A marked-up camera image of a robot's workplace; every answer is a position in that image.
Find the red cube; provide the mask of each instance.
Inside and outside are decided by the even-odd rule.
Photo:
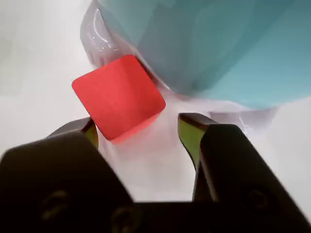
[[[72,88],[108,140],[144,128],[165,101],[133,55],[126,55],[73,81]]]

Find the cube face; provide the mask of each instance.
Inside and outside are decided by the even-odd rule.
[[[165,108],[165,101],[139,61],[126,55],[72,83],[102,134],[116,139]]]

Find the red block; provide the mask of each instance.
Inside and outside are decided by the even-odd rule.
[[[78,98],[108,140],[129,137],[165,108],[165,101],[133,55],[72,83]]]

